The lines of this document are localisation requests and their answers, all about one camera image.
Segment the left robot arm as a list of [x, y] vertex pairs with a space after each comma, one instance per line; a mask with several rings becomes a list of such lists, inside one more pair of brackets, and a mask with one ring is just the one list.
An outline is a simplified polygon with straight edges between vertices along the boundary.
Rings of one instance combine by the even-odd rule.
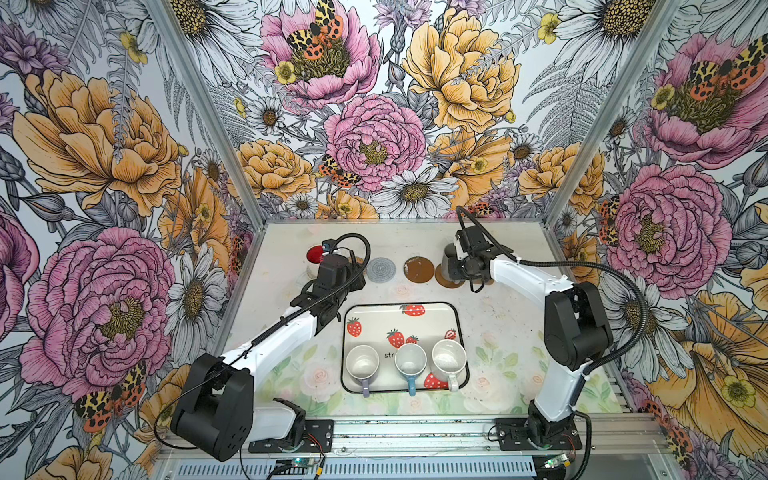
[[340, 316], [349, 293], [364, 288], [369, 261], [369, 255], [325, 254], [316, 278], [273, 325], [222, 356], [198, 357], [173, 405], [170, 432], [187, 449], [219, 461], [257, 442], [299, 447], [307, 435], [306, 411], [282, 398], [258, 403], [256, 391], [294, 350]]

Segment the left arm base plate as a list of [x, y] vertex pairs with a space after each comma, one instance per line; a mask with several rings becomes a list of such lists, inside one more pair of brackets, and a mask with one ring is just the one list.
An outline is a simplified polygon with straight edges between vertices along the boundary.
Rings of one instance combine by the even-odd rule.
[[252, 454], [329, 453], [335, 422], [329, 419], [299, 420], [281, 439], [265, 439], [248, 444]]

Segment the red interior mug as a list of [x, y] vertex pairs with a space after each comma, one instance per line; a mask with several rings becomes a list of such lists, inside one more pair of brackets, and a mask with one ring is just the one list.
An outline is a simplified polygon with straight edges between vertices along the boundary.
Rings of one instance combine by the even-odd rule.
[[323, 261], [325, 254], [326, 252], [322, 245], [313, 246], [306, 252], [305, 270], [310, 280], [317, 278], [319, 265]]

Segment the grey braided coaster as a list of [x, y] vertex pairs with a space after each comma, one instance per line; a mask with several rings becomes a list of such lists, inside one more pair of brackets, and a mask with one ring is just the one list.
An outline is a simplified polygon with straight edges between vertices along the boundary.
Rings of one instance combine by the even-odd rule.
[[369, 261], [366, 267], [368, 279], [377, 284], [387, 283], [396, 275], [396, 265], [389, 258], [377, 257]]

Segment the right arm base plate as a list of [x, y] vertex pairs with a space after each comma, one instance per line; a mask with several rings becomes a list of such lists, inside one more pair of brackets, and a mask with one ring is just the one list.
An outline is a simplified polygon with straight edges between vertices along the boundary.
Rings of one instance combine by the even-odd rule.
[[583, 448], [572, 417], [559, 422], [538, 417], [502, 417], [495, 420], [494, 430], [502, 451], [578, 451]]

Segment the white mug purple handle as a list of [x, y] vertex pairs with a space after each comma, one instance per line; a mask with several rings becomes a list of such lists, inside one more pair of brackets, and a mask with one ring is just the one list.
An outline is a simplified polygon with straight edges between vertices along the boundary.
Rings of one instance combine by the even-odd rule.
[[370, 387], [378, 373], [379, 365], [380, 356], [377, 350], [370, 345], [357, 345], [346, 356], [346, 371], [361, 387], [364, 398], [370, 396]]

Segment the grey mug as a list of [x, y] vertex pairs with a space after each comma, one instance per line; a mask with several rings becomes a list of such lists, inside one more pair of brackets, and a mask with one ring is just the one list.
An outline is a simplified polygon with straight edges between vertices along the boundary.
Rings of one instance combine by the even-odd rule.
[[460, 284], [464, 281], [461, 262], [458, 259], [457, 249], [453, 243], [448, 244], [443, 250], [440, 271], [443, 279], [447, 282]]

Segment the plain round wooden coaster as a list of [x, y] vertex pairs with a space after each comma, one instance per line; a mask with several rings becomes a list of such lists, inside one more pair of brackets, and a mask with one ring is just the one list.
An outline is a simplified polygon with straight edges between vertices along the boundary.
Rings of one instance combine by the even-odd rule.
[[434, 274], [435, 280], [444, 288], [447, 289], [456, 289], [461, 287], [465, 281], [453, 281], [450, 278], [447, 278], [443, 275], [443, 269], [441, 267], [437, 267]]

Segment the scratched dark wooden coaster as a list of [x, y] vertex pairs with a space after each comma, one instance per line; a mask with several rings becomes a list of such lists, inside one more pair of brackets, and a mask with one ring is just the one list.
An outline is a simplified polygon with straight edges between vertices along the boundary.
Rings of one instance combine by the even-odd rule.
[[416, 284], [429, 282], [435, 273], [435, 266], [426, 257], [414, 256], [405, 261], [403, 265], [405, 278]]

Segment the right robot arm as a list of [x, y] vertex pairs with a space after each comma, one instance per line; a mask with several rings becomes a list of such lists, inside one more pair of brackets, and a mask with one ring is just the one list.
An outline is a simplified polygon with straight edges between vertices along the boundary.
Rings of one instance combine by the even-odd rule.
[[450, 281], [494, 281], [506, 285], [543, 311], [543, 341], [550, 366], [531, 401], [527, 439], [538, 448], [571, 432], [576, 405], [590, 368], [613, 344], [597, 288], [547, 271], [555, 262], [526, 261], [494, 244], [479, 226], [462, 227], [444, 249], [443, 274]]

